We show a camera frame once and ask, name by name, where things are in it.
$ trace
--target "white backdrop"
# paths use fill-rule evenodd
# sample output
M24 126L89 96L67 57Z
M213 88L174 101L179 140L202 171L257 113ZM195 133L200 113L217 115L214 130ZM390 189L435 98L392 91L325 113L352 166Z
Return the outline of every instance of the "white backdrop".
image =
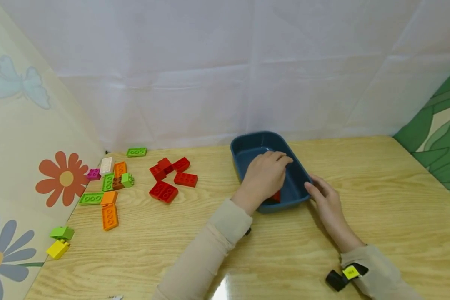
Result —
M0 0L106 149L391 135L450 74L450 0Z

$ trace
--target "pink building block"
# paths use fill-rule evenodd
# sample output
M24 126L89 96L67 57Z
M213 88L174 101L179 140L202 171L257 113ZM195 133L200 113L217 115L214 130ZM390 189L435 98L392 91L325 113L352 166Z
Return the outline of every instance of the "pink building block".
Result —
M100 169L90 169L87 174L87 178L89 180L100 180L101 177L102 175L100 175Z

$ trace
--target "green building block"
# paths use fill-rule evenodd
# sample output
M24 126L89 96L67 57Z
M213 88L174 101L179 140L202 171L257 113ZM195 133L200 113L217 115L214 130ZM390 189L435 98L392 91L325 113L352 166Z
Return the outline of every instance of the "green building block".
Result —
M113 190L113 179L114 178L115 178L115 173L106 174L104 176L102 192L108 192L109 190Z
M104 193L102 193L102 192L86 193L80 197L80 201L78 202L78 204L79 205L100 204L100 202L102 202L103 196L104 196Z
M52 229L50 237L55 240L71 240L75 231L68 226L59 226Z
M135 179L133 178L132 174L130 173L122 174L122 184L126 188L133 186L135 184Z
M144 157L147 154L147 148L130 148L127 151L127 157Z

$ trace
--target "beige sleeve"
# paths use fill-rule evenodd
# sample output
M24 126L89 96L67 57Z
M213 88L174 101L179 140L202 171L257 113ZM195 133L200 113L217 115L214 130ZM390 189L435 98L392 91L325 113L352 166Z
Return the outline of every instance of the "beige sleeve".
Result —
M252 218L229 199L165 274L152 300L202 300L228 252L252 224Z
M421 300L393 263L376 246L359 247L342 254L342 267L359 263L368 268L363 277L353 279L365 295L374 300Z

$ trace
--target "wrist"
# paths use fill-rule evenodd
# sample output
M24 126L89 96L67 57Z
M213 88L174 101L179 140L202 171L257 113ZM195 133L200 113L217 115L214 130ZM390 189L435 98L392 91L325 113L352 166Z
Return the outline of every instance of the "wrist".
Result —
M231 200L239 208L242 208L249 216L252 216L253 212L256 211L260 205L257 196L254 196L253 193L248 192L243 187L238 188Z
M327 228L327 231L341 253L347 253L366 246L346 222L339 227Z

